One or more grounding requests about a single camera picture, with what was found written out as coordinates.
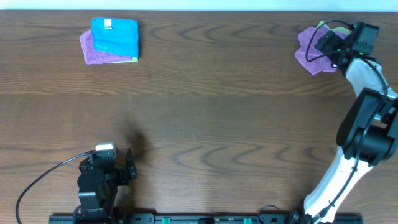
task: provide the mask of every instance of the wooden table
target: wooden table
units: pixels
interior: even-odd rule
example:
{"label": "wooden table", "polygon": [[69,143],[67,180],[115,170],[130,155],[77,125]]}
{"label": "wooden table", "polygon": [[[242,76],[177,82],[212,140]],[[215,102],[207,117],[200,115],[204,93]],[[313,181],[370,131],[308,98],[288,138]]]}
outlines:
{"label": "wooden table", "polygon": [[[92,17],[136,19],[139,63],[85,65]],[[355,97],[340,72],[311,76],[297,35],[319,20],[380,26],[374,54],[398,89],[397,14],[0,11],[0,223],[45,170],[97,143],[133,146],[138,179],[117,205],[159,213],[293,209],[319,183]],[[79,161],[21,203],[24,223],[79,204]],[[341,212],[398,222],[398,156],[380,163]]]}

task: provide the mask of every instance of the white tag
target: white tag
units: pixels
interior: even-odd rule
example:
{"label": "white tag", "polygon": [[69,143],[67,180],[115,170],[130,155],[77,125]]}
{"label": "white tag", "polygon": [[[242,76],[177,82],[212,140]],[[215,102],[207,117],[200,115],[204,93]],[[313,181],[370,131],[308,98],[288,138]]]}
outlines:
{"label": "white tag", "polygon": [[105,19],[105,29],[112,29],[112,19]]}

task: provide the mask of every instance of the wood plank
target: wood plank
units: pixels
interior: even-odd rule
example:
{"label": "wood plank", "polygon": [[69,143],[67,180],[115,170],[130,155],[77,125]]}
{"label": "wood plank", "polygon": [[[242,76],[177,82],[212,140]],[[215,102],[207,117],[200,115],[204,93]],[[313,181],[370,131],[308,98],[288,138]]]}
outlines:
{"label": "wood plank", "polygon": [[[127,210],[290,210],[318,184],[354,101],[336,73],[312,77],[297,35],[320,19],[381,26],[375,54],[397,89],[397,14],[327,12],[0,12],[0,222],[15,223],[23,189],[101,141],[134,146],[139,178],[118,193]],[[137,19],[139,63],[85,65],[79,35],[92,17]],[[398,221],[398,158],[381,163],[340,210]],[[24,223],[78,205],[78,161],[22,200]]]}

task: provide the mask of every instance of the purple paper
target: purple paper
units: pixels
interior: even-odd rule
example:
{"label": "purple paper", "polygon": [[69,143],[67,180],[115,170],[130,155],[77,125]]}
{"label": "purple paper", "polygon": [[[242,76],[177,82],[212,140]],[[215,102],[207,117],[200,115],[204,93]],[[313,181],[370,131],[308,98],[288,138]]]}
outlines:
{"label": "purple paper", "polygon": [[83,55],[85,56],[85,62],[87,65],[93,65],[93,64],[99,65],[104,63],[132,60],[131,56],[116,55],[116,54],[110,54],[94,50],[93,35],[91,34],[91,29],[86,31],[84,34],[80,36],[80,43],[83,49]]}
{"label": "purple paper", "polygon": [[[294,55],[298,62],[300,62],[300,64],[303,65],[303,67],[307,69],[312,75],[316,75],[318,72],[335,72],[336,69],[331,67],[331,60],[329,60],[326,56],[313,62],[307,62],[307,60],[305,59],[305,52],[307,51],[308,43],[310,42],[310,39],[315,32],[315,29],[316,28],[314,27],[309,27],[298,35],[297,38],[298,41],[300,41],[301,48],[299,48],[296,53],[294,53]],[[318,40],[323,37],[328,31],[328,28],[321,27],[321,29],[319,29],[318,32],[315,34],[315,37],[313,38],[310,46],[310,50],[308,51],[308,59],[322,55],[322,52],[315,49],[314,46],[318,43]],[[344,34],[342,32],[336,31],[335,33],[342,39],[347,37],[347,34]]]}

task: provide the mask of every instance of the green connector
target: green connector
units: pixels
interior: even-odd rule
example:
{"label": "green connector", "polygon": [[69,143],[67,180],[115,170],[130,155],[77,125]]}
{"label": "green connector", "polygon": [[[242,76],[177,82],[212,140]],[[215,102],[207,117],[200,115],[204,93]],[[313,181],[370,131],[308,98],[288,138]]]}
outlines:
{"label": "green connector", "polygon": [[251,224],[251,218],[244,218],[243,224]]}
{"label": "green connector", "polygon": [[171,224],[172,219],[171,218],[163,218],[162,219],[162,224]]}

